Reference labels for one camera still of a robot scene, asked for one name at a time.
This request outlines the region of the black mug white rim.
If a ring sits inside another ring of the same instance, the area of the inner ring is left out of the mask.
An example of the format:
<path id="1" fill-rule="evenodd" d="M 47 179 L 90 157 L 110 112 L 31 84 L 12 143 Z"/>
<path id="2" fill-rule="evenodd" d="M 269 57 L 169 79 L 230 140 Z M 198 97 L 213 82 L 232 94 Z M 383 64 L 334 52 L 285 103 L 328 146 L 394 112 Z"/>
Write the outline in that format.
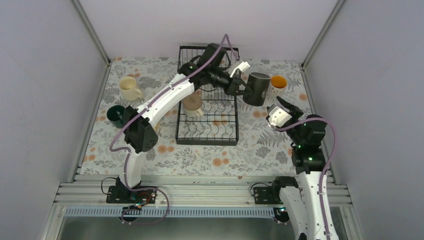
<path id="1" fill-rule="evenodd" d="M 260 107 L 264 105 L 271 77 L 261 72 L 250 72 L 247 86 L 252 90 L 251 94 L 244 95 L 243 101 L 251 106 Z"/>

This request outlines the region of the floral iridescent white mug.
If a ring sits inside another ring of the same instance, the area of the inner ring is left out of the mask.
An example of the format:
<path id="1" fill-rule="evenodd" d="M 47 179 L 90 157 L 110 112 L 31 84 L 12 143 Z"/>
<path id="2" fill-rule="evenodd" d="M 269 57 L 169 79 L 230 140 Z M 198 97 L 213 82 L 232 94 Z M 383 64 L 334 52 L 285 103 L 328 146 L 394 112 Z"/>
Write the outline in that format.
<path id="1" fill-rule="evenodd" d="M 284 94 L 288 81 L 285 76 L 274 75 L 270 78 L 270 83 L 267 91 L 267 100 L 275 100 L 276 97 L 281 97 Z"/>

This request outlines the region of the beige and white mug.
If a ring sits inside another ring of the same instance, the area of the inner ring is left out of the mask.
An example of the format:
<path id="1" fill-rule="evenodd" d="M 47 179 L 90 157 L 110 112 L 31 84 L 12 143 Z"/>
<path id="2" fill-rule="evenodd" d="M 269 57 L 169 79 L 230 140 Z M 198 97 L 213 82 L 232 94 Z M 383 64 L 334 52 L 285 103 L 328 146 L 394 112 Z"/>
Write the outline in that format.
<path id="1" fill-rule="evenodd" d="M 189 118 L 202 117 L 204 115 L 202 104 L 201 97 L 197 93 L 192 93 L 182 100 L 183 112 Z"/>

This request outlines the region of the cream ribbed ceramic mug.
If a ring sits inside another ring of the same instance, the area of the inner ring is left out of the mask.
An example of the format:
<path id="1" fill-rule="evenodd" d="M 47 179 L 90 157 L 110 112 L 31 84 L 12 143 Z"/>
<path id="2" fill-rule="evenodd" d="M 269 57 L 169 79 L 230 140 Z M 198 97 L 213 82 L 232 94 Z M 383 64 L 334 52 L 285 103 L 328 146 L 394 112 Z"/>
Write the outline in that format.
<path id="1" fill-rule="evenodd" d="M 127 101 L 135 101 L 144 97 L 137 80 L 132 76 L 121 78 L 118 82 L 118 87 L 120 94 Z"/>

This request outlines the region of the dark green ceramic mug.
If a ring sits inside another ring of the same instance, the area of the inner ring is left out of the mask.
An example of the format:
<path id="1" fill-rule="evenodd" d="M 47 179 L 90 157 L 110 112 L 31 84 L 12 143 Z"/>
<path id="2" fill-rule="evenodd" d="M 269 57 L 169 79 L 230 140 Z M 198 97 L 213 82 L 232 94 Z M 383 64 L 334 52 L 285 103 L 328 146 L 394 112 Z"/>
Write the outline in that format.
<path id="1" fill-rule="evenodd" d="M 123 115 L 125 107 L 122 105 L 114 105 L 106 112 L 107 119 L 118 129 L 124 126 Z"/>

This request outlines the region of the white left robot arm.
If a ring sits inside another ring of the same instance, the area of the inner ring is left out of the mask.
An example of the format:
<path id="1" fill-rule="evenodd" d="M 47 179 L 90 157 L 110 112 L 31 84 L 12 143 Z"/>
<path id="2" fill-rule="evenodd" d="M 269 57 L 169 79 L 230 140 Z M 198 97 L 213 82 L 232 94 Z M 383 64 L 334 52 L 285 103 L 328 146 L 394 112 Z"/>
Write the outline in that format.
<path id="1" fill-rule="evenodd" d="M 155 147 L 158 135 L 154 127 L 177 103 L 204 85 L 221 88 L 229 96 L 252 93 L 241 78 L 241 73 L 250 68 L 250 64 L 240 59 L 236 52 L 235 61 L 227 68 L 222 68 L 221 61 L 227 54 L 227 49 L 221 45 L 210 43 L 203 54 L 182 64 L 168 85 L 151 99 L 138 107 L 125 108 L 124 126 L 109 146 L 112 152 L 127 152 L 123 171 L 115 182 L 119 199 L 134 202 L 139 192 L 145 190 L 141 187 L 142 163 L 139 157 Z"/>

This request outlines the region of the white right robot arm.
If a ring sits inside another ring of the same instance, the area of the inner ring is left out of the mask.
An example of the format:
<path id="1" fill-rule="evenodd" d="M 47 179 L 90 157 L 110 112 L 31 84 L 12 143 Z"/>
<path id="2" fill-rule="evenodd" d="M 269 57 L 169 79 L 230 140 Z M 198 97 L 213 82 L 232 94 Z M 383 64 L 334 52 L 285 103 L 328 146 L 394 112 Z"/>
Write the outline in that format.
<path id="1" fill-rule="evenodd" d="M 267 108 L 266 120 L 276 132 L 292 140 L 292 164 L 296 176 L 278 176 L 272 182 L 271 198 L 284 204 L 297 240 L 337 240 L 330 211 L 327 171 L 333 156 L 324 157 L 321 143 L 331 124 L 317 114 L 304 120 L 303 111 L 282 97 Z"/>

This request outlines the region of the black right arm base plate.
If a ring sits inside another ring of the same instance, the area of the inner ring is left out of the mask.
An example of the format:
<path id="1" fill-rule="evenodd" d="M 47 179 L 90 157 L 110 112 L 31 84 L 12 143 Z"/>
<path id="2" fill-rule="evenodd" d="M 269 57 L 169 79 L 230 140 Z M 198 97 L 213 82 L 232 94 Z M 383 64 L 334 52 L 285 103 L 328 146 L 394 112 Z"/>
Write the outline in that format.
<path id="1" fill-rule="evenodd" d="M 273 192 L 271 186 L 253 187 L 253 198 L 256 205 L 278 205 L 283 203 Z"/>

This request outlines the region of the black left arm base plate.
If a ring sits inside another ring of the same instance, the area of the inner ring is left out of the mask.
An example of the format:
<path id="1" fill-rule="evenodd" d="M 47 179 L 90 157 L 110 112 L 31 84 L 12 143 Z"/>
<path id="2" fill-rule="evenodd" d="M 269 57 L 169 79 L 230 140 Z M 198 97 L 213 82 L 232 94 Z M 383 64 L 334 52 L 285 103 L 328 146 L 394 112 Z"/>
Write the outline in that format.
<path id="1" fill-rule="evenodd" d="M 155 189 L 148 189 L 143 191 L 129 191 L 125 189 L 124 192 L 118 189 L 117 186 L 110 186 L 106 196 L 106 203 L 108 204 L 154 204 L 156 201 L 157 191 Z"/>

